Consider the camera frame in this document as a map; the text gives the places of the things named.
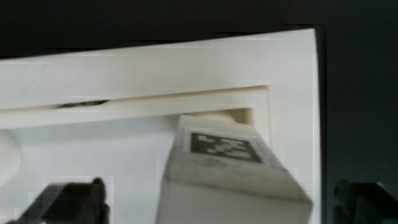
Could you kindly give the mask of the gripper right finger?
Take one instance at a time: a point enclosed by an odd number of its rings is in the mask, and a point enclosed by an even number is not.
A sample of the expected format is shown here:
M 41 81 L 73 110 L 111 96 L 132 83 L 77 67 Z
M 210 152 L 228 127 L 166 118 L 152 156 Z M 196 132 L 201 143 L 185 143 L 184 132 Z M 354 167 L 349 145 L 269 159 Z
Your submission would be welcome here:
M 398 224 L 398 183 L 343 180 L 335 197 L 335 224 Z

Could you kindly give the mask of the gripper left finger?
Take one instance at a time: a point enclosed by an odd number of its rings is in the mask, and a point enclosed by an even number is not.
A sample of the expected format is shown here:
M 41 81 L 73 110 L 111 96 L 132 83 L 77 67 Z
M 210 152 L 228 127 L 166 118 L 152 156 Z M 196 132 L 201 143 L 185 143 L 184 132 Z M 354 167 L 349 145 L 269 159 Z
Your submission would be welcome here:
M 17 224 L 111 224 L 107 188 L 100 178 L 89 183 L 52 184 Z

